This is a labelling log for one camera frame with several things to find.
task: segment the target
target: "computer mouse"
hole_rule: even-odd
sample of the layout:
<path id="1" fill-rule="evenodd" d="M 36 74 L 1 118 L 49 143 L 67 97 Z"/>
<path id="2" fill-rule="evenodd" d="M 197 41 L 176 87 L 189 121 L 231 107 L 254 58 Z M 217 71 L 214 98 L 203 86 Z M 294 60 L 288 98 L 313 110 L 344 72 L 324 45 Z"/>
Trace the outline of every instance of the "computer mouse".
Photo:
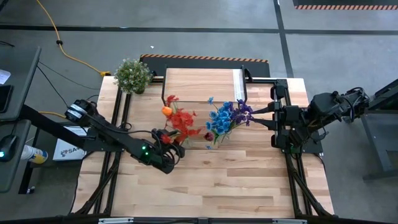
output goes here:
<path id="1" fill-rule="evenodd" d="M 17 138 L 17 136 L 10 134 L 0 140 L 0 162 L 8 162 L 14 157 Z"/>

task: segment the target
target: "hazard stripe tape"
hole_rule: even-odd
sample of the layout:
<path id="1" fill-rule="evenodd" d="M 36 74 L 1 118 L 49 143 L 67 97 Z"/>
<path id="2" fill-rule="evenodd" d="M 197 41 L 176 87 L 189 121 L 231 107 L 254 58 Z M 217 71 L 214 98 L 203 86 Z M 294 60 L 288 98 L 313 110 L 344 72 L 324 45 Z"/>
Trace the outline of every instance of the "hazard stripe tape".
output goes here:
<path id="1" fill-rule="evenodd" d="M 340 6 L 340 5 L 300 5 L 294 6 L 296 9 L 316 9 L 316 10 L 397 10 L 398 6 Z"/>
<path id="2" fill-rule="evenodd" d="M 263 62 L 268 63 L 268 60 L 264 59 L 253 59 L 253 58 L 228 58 L 228 57 L 209 57 L 209 56 L 187 56 L 187 55 L 157 55 L 157 54 L 144 54 L 140 58 L 144 57 L 158 57 L 158 58 L 185 58 L 185 59 L 200 59 L 200 60 L 229 60 L 237 62 Z"/>

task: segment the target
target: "gray floor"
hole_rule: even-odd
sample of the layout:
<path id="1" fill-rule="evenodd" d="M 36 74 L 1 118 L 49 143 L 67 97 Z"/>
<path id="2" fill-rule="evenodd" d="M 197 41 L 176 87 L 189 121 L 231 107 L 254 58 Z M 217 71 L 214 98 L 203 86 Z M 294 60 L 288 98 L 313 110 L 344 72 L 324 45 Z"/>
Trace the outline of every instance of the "gray floor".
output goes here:
<path id="1" fill-rule="evenodd" d="M 272 0 L 42 0 L 57 25 L 119 27 L 202 27 L 276 29 Z M 397 30 L 397 11 L 298 11 L 281 0 L 286 29 Z M 35 1 L 13 0 L 0 12 L 0 24 L 49 25 Z M 140 54 L 211 55 L 264 58 L 272 77 L 286 77 L 279 34 L 173 32 L 61 32 L 65 50 L 101 70 L 113 71 L 126 57 Z M 65 58 L 52 31 L 0 30 L 0 39 L 18 47 L 39 45 L 40 60 L 80 83 L 98 88 L 101 77 Z M 398 36 L 287 35 L 294 76 L 304 78 L 308 98 L 362 86 L 371 95 L 398 78 Z M 68 103 L 97 94 L 44 68 Z M 63 113 L 65 105 L 37 72 L 27 104 Z M 360 120 L 335 122 L 322 142 L 335 213 L 345 218 L 398 223 L 398 180 L 363 182 L 378 170 Z M 0 220 L 66 215 L 79 167 L 42 169 L 33 195 L 0 195 Z"/>

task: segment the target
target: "wooden table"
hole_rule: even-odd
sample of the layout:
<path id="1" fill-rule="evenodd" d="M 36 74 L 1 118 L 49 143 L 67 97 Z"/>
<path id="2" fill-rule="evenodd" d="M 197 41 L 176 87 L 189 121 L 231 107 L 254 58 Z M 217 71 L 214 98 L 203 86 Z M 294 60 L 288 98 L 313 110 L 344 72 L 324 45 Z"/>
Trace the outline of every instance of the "wooden table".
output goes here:
<path id="1" fill-rule="evenodd" d="M 293 105 L 307 106 L 307 93 L 301 78 L 288 78 Z M 270 85 L 247 84 L 248 104 L 254 109 L 270 102 Z M 111 120 L 117 86 L 105 77 L 98 100 L 98 111 Z M 133 95 L 128 122 L 132 130 L 162 128 L 160 112 L 162 85 L 154 83 L 143 95 Z M 124 108 L 122 99 L 118 124 Z M 271 114 L 260 115 L 271 118 Z M 114 194 L 112 216 L 119 217 L 218 217 L 292 218 L 292 198 L 285 157 L 271 147 L 273 132 L 260 124 L 237 128 L 231 140 L 215 150 L 188 149 L 171 174 L 143 166 L 124 153 Z M 150 138 L 147 134 L 135 137 Z M 78 210 L 98 185 L 103 152 L 83 161 L 73 211 Z M 307 185 L 324 208 L 333 213 L 325 171 L 311 154 L 302 156 Z M 300 208 L 304 211 L 301 190 Z"/>

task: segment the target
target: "spray can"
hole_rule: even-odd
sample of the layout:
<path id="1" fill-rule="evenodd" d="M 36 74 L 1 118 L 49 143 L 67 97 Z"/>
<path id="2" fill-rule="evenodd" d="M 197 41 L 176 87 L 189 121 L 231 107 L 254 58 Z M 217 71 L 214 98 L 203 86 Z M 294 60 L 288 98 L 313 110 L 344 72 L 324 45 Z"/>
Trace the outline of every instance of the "spray can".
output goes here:
<path id="1" fill-rule="evenodd" d="M 46 151 L 25 145 L 21 159 L 27 159 L 29 162 L 42 164 L 47 160 L 48 156 L 49 154 Z"/>

